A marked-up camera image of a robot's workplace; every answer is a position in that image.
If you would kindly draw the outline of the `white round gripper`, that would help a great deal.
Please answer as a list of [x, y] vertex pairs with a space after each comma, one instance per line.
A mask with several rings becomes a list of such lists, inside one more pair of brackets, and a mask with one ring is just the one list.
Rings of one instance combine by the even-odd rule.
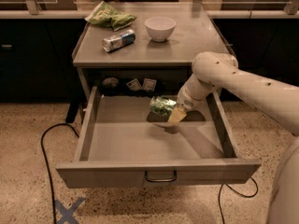
[[175, 106], [168, 121], [172, 124], [181, 122], [187, 112], [195, 110], [210, 93], [215, 90], [215, 86], [199, 80], [195, 75], [180, 88], [177, 96], [178, 106]]

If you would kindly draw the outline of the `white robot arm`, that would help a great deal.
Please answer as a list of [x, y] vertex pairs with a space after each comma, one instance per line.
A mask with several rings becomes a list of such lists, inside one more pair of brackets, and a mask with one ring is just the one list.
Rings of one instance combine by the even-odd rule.
[[169, 121], [182, 121], [210, 93], [224, 88], [295, 136], [278, 164], [266, 224], [299, 224], [299, 88], [238, 68], [234, 56], [205, 51], [192, 62], [192, 75], [178, 92]]

